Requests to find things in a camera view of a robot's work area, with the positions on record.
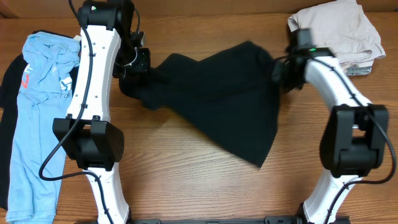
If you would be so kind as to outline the black t-shirt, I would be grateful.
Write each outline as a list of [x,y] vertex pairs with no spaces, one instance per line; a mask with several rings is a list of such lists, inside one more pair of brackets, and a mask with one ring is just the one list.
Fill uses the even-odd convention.
[[278,130],[277,66],[246,41],[201,61],[171,54],[147,74],[126,75],[119,87],[150,110],[174,110],[226,151],[261,167]]

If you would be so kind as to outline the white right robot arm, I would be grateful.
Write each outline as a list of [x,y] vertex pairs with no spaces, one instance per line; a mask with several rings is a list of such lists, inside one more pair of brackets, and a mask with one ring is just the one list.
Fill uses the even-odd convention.
[[372,103],[354,86],[331,50],[313,43],[310,29],[292,31],[285,51],[273,81],[284,92],[300,90],[306,83],[313,85],[330,110],[319,147],[324,170],[296,215],[268,216],[264,221],[349,223],[349,217],[336,214],[352,188],[386,183],[396,171],[396,154],[387,136],[388,110]]

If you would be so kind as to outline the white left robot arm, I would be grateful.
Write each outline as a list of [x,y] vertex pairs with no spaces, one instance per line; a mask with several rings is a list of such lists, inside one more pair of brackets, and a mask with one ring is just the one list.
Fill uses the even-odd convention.
[[73,11],[81,27],[80,65],[65,118],[53,121],[53,133],[69,159],[91,185],[97,223],[132,223],[121,186],[119,162],[124,134],[111,124],[111,82],[128,95],[150,69],[145,33],[131,30],[138,10],[129,0],[85,1]]

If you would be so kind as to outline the folded beige trousers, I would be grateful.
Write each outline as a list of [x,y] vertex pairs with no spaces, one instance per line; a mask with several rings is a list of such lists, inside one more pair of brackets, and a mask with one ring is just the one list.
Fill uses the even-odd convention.
[[309,28],[317,47],[328,47],[344,69],[370,67],[386,53],[381,37],[355,0],[302,9],[288,18],[291,31]]

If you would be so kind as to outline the folded denim jeans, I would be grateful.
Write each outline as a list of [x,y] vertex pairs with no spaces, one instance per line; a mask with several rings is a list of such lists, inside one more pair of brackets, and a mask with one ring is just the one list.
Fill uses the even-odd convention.
[[363,76],[371,73],[372,66],[367,67],[349,67],[346,69],[345,74],[347,76]]

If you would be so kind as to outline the light blue t-shirt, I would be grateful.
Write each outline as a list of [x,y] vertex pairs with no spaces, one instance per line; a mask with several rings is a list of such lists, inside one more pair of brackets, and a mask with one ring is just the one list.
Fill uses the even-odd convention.
[[66,153],[59,149],[40,166],[58,144],[52,126],[64,118],[73,96],[70,75],[79,65],[79,40],[37,32],[22,48],[22,80],[17,92],[17,122],[12,140],[8,223],[52,223],[55,218]]

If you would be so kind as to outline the black garment with logo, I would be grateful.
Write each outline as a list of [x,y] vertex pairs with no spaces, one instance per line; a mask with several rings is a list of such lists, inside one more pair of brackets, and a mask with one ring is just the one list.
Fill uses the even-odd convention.
[[[1,207],[8,209],[8,193],[10,184],[10,165],[12,140],[17,122],[17,92],[22,80],[22,54],[16,57],[7,68],[1,84],[1,108],[4,113],[1,120]],[[70,73],[74,82],[76,68]]]

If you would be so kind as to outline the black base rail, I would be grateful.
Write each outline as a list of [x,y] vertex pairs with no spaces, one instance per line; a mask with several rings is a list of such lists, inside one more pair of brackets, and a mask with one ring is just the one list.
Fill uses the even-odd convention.
[[224,219],[224,220],[160,220],[140,219],[133,224],[307,224],[304,218],[294,215],[267,216],[264,218]]

